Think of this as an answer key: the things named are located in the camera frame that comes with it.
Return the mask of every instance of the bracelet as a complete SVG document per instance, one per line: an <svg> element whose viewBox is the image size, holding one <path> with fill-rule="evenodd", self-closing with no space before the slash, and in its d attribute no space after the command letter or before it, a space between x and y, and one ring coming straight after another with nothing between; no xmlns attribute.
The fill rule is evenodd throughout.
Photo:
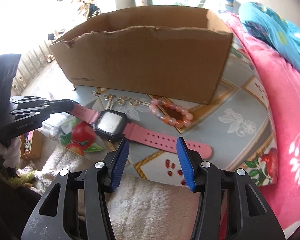
<svg viewBox="0 0 300 240"><path fill-rule="evenodd" d="M176 110L178 113L181 113L183 115L183 120L176 120L175 118L171 118L168 115L164 115L163 113L160 112L158 109L157 105L165 106L168 107L172 110ZM164 99L159 98L157 99L152 99L151 104L149 106L151 113L158 117L162 122L169 124L171 126L176 126L178 128L182 127L188 127L191 125L191 120L193 119L193 115L188 112L188 109L176 105L174 103L167 103Z"/></svg>

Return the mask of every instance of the small cardboard box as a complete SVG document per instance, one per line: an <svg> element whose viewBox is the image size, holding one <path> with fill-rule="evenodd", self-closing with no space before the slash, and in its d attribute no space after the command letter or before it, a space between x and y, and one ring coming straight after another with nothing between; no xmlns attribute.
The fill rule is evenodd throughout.
<svg viewBox="0 0 300 240"><path fill-rule="evenodd" d="M35 160L41 158L41 147L42 147L42 139L43 134L40 133L37 130L34 130L32 141L31 141L31 147L30 151L28 153L25 153L25 135L21 135L21 159L23 160Z"/></svg>
<svg viewBox="0 0 300 240"><path fill-rule="evenodd" d="M98 15L50 48L75 85L207 104L231 43L231 31L212 11L160 5Z"/></svg>

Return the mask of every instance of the person's hand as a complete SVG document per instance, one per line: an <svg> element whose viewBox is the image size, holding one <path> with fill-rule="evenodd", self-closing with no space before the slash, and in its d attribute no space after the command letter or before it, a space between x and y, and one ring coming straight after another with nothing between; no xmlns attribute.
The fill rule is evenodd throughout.
<svg viewBox="0 0 300 240"><path fill-rule="evenodd" d="M20 136L13 138L8 148L0 143L0 155L4 158L3 166L5 168L15 168L19 165L21 157L20 147Z"/></svg>

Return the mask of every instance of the watch screen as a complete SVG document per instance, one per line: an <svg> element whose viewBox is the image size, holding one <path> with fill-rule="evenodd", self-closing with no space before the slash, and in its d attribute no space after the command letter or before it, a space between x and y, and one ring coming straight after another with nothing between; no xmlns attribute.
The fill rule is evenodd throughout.
<svg viewBox="0 0 300 240"><path fill-rule="evenodd" d="M103 130L107 133L113 134L117 130L117 128L118 128L118 126L119 126L122 119L123 119L123 117L120 116L120 115L117 115L117 114L114 114L114 113L111 113L111 112L106 112L102 116L102 118L101 118L99 124L97 125L97 127L100 130Z"/></svg>

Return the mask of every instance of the pink watch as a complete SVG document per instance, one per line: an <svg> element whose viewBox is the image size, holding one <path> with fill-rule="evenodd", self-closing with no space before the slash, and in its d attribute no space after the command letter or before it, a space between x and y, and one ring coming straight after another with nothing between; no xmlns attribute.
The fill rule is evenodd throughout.
<svg viewBox="0 0 300 240"><path fill-rule="evenodd" d="M145 129L131 122L124 113L114 110L97 112L74 103L74 109L70 114L91 124L95 133L103 139L118 141L120 138L125 137L128 140L159 150L177 153L176 137ZM202 159L211 157L212 148L209 145L188 140L185 140L185 142L188 148L197 151Z"/></svg>

